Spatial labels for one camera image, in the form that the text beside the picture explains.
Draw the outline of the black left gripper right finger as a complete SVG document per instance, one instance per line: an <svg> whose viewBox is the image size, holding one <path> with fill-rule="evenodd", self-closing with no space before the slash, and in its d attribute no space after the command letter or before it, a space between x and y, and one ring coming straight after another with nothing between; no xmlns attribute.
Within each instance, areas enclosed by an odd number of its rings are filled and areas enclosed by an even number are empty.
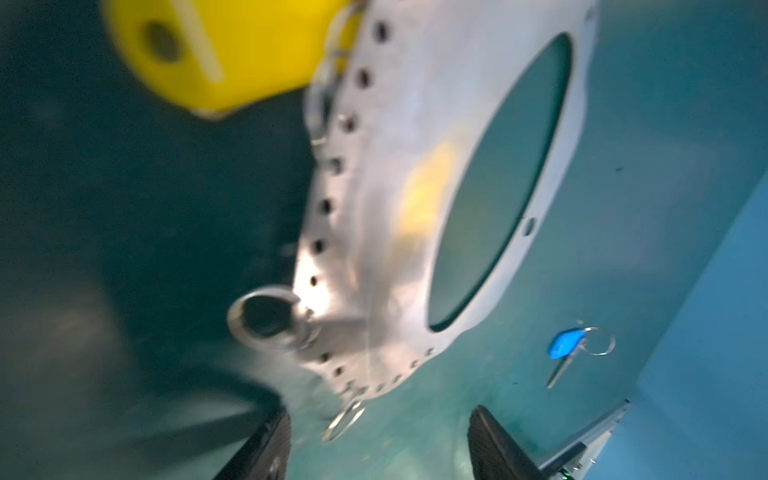
<svg viewBox="0 0 768 480"><path fill-rule="evenodd" d="M467 442L477 480L543 479L537 465L482 405L470 415Z"/></svg>

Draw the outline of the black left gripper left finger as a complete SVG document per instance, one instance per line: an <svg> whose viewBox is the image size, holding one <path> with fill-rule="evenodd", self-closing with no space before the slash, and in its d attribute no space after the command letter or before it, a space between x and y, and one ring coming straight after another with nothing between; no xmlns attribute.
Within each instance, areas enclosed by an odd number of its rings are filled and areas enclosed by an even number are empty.
<svg viewBox="0 0 768 480"><path fill-rule="evenodd" d="M285 406L275 410L214 480L283 480L291 449L291 419Z"/></svg>

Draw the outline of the blue key tag with key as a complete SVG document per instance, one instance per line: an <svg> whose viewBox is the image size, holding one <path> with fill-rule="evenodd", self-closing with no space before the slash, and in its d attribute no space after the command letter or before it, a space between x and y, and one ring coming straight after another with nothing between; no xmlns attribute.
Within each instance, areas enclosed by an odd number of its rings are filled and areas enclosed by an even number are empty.
<svg viewBox="0 0 768 480"><path fill-rule="evenodd" d="M589 341L595 336L602 336L607 339L607 345L604 349L591 349ZM551 390L557 384L579 354L591 357L604 357L610 355L615 347L615 335L599 326L575 328L558 333L551 341L547 354L550 359L558 360L559 364L549 377L546 388Z"/></svg>

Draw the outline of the grey ring-shaped metal plate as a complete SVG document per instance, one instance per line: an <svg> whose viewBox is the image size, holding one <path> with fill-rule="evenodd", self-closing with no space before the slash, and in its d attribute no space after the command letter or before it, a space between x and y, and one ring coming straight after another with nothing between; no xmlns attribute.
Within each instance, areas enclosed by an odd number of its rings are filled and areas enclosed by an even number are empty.
<svg viewBox="0 0 768 480"><path fill-rule="evenodd" d="M341 399L322 439L341 437L388 394L494 310L574 158L598 29L595 1L355 1L326 37L304 100L316 168L291 286L290 327L247 330L245 298L227 313L241 344L293 354ZM551 142L520 219L452 324L428 307L454 200L487 127L537 57L571 47Z"/></svg>

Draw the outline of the yellow key tag with ring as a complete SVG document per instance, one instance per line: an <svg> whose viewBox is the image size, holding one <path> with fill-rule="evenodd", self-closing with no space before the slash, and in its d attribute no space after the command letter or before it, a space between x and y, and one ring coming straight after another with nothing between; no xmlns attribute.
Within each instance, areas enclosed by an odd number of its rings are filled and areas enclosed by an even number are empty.
<svg viewBox="0 0 768 480"><path fill-rule="evenodd" d="M346 1L103 1L118 55L164 101L226 114L306 86Z"/></svg>

